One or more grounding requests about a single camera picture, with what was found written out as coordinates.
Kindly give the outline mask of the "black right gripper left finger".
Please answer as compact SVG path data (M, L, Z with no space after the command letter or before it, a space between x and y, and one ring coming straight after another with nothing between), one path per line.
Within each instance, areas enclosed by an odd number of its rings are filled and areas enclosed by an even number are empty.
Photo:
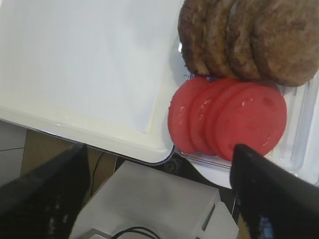
M0 188L2 239L69 238L87 192L87 146L76 144Z

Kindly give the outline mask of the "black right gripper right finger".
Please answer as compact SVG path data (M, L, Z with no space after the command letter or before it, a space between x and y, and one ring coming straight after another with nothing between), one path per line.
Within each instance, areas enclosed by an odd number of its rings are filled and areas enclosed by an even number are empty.
M317 239L319 189L252 148L235 146L230 184L248 239Z

